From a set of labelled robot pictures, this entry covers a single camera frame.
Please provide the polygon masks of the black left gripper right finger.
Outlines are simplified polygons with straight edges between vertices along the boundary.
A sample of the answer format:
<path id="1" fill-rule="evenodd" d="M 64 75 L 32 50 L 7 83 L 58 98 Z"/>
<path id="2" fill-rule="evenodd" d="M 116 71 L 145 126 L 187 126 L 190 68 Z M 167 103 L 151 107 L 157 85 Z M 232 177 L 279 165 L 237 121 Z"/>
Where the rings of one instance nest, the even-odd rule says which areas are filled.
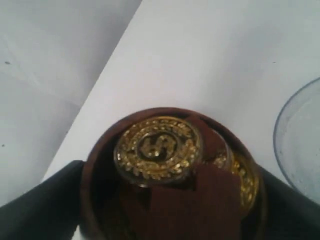
<path id="1" fill-rule="evenodd" d="M 320 206 L 257 166 L 256 240 L 318 240 Z"/>

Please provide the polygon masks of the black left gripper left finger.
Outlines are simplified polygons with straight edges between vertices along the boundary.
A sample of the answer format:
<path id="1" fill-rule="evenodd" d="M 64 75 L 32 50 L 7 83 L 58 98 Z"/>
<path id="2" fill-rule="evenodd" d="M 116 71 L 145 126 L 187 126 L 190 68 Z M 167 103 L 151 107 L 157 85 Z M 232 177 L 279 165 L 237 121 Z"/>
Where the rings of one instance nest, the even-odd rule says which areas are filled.
<path id="1" fill-rule="evenodd" d="M 2 240 L 70 240 L 80 223 L 84 162 L 74 160 L 0 208 Z"/>

